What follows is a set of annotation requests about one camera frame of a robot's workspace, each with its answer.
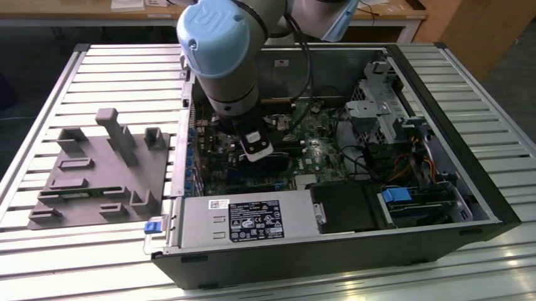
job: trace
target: ur logo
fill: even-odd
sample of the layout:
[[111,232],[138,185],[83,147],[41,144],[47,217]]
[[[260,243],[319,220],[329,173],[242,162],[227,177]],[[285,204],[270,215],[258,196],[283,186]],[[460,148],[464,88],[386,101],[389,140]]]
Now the ur logo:
[[226,15],[223,13],[220,13],[219,11],[211,11],[206,5],[202,5],[202,7],[198,9],[196,13],[191,17],[190,22],[202,25],[207,32],[212,33],[218,30],[218,27],[220,26],[224,18]]

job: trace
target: slotted metal surface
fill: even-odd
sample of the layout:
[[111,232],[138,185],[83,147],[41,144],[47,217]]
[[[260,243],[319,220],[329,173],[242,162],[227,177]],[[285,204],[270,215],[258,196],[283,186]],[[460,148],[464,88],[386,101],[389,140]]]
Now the slotted metal surface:
[[[59,152],[55,139],[60,128],[81,126],[87,135],[105,135],[95,126],[92,113],[113,105],[123,112],[120,122],[129,125],[132,133],[155,126],[171,134],[176,131],[179,115],[174,107],[180,101],[182,87],[176,78],[178,46],[99,45],[73,62],[76,72],[68,75],[61,87],[64,93],[56,97],[57,105],[12,184],[13,193],[0,207],[4,231],[0,299],[264,301],[534,297],[530,295],[536,287],[533,145],[445,53],[433,45],[401,48],[524,221],[520,227],[490,241],[465,246],[433,263],[188,292],[174,286],[143,253],[144,223],[25,230],[37,191]],[[406,98],[418,113],[408,93]],[[171,172],[170,165],[164,195],[171,189]]]

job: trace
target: floor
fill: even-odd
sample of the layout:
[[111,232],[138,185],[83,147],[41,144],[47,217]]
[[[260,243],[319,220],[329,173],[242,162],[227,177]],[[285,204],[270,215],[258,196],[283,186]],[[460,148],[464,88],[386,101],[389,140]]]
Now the floor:
[[[175,43],[172,28],[69,28],[63,36],[49,28],[1,28],[0,74],[17,102],[0,110],[0,177],[23,143],[63,66],[77,43]],[[482,82],[490,95],[536,140],[536,22]],[[0,107],[7,91],[1,90]]]

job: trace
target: power supply label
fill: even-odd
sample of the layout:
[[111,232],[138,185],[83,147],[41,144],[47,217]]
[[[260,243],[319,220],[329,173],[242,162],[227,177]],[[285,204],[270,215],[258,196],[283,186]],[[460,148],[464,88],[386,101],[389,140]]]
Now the power supply label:
[[283,238],[279,201],[228,204],[228,228],[234,243]]

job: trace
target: wooden desk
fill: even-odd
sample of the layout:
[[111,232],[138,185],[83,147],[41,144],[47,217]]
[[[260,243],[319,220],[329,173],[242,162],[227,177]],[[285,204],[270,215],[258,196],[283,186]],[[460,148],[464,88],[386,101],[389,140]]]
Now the wooden desk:
[[[378,16],[357,11],[350,26],[401,27],[398,41],[410,42],[426,12],[414,11],[405,0],[371,8]],[[115,13],[111,0],[0,0],[0,26],[175,26],[183,10],[146,6],[144,11]]]

